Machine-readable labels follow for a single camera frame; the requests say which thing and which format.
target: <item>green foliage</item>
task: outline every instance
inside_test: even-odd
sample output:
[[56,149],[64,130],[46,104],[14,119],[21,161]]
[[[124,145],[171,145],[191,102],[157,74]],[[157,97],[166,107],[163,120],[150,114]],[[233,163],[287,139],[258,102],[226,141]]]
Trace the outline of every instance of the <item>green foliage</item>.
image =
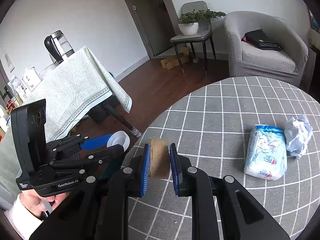
[[208,18],[212,18],[212,19],[217,19],[220,18],[222,16],[226,16],[225,13],[223,12],[215,12],[215,11],[211,11],[211,10],[200,10],[195,12],[195,10],[193,10],[193,12],[188,12],[188,13],[183,13],[181,14],[180,18],[179,18],[179,23],[196,23],[200,20],[205,20]]

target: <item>electric kettle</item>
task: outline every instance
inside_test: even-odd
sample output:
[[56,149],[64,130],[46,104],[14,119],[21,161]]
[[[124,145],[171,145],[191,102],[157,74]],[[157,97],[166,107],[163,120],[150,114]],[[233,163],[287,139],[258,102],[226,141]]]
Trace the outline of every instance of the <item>electric kettle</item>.
[[44,45],[49,51],[50,58],[55,66],[58,66],[75,52],[60,30],[46,37]]

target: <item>silver screw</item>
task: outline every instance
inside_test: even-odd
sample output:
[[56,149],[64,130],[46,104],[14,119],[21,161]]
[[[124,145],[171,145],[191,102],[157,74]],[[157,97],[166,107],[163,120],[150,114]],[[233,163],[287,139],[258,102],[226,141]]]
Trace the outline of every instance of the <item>silver screw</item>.
[[232,176],[226,176],[226,177],[224,178],[224,180],[225,180],[226,182],[228,182],[228,183],[232,183],[232,182],[235,181],[235,179],[234,179]]
[[123,169],[123,172],[126,173],[126,174],[130,174],[130,173],[132,172],[132,168],[130,168],[130,167],[125,167],[125,168]]
[[190,173],[196,173],[198,170],[197,170],[197,168],[196,167],[189,167],[188,168],[188,172],[190,172]]
[[85,179],[85,181],[88,183],[93,183],[96,181],[96,178],[94,176],[89,176]]

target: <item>checkered tablecloth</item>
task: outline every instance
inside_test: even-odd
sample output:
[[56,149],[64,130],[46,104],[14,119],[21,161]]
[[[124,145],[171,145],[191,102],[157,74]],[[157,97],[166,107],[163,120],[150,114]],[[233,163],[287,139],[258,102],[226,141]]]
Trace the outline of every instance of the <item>checkered tablecloth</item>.
[[[313,127],[307,155],[288,157],[279,180],[243,173],[250,131],[255,124],[285,127],[305,114]],[[131,149],[141,155],[151,137],[176,143],[179,154],[208,175],[234,176],[295,239],[320,200],[320,104],[300,89],[262,77],[228,78],[185,96],[164,111]],[[191,198],[177,197],[172,178],[149,179],[143,198],[129,199],[129,239],[191,239]],[[217,209],[220,238],[221,220]]]

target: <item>white sleeve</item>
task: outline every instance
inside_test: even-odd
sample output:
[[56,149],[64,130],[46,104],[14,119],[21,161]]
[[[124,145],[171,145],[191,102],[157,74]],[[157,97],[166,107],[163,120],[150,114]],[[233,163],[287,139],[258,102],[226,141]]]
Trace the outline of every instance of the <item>white sleeve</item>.
[[24,239],[28,240],[31,234],[42,223],[29,212],[28,209],[20,201],[20,194],[14,202],[13,207],[4,212],[5,216],[16,230],[16,232]]

